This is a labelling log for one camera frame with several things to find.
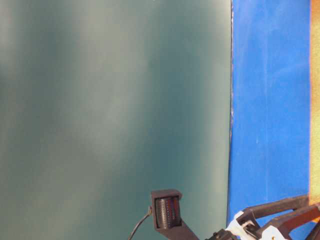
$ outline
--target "black wire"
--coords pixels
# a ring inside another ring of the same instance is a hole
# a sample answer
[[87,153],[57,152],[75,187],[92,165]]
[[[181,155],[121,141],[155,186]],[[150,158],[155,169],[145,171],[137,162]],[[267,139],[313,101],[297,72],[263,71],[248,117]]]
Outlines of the black wire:
[[136,233],[138,227],[152,214],[151,207],[149,206],[147,214],[135,225],[133,231],[130,233],[128,240],[131,240],[134,234]]

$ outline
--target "black plastic part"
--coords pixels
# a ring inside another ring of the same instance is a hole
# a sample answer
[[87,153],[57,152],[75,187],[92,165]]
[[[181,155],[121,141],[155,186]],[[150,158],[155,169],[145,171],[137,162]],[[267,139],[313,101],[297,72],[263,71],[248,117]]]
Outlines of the black plastic part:
[[230,231],[221,229],[220,231],[215,232],[212,237],[206,240],[238,240],[238,238]]
[[175,189],[151,192],[154,228],[170,240],[199,240],[180,217],[181,198],[181,192]]
[[269,226],[274,226],[280,231],[285,239],[291,240],[289,233],[293,229],[320,217],[319,208],[320,203],[316,203],[310,206],[301,207],[293,212],[277,216],[256,231],[256,234],[261,237],[264,230]]
[[320,221],[314,226],[305,240],[320,240]]
[[261,227],[257,223],[256,219],[281,213],[287,210],[300,209],[308,206],[308,203],[308,195],[288,197],[271,203],[247,207],[243,210],[243,214],[236,220],[240,225],[248,223],[243,229],[251,236],[259,239],[261,235],[257,232]]

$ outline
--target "dark green board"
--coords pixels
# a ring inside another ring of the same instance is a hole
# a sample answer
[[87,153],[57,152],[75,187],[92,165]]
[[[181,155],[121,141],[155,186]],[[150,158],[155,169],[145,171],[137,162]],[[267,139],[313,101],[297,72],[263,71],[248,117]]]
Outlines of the dark green board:
[[125,240],[167,188],[200,239],[225,227],[230,12],[0,0],[0,239]]

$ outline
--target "robotic arm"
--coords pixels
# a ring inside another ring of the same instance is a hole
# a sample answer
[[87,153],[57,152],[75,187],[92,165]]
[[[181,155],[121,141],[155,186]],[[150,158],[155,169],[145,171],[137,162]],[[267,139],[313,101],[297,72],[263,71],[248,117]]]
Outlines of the robotic arm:
[[[170,240],[199,240],[188,228],[180,216],[179,200],[182,194],[175,189],[151,192],[152,207],[148,216],[153,215],[153,224],[157,232]],[[320,217],[320,203],[309,204],[307,195],[285,198],[279,201],[247,207],[238,212],[226,229],[215,232],[206,240],[292,240],[289,233],[318,217]],[[293,210],[274,217],[264,226],[259,226],[257,219]],[[141,224],[140,221],[128,240]],[[305,240],[320,240],[320,222]]]

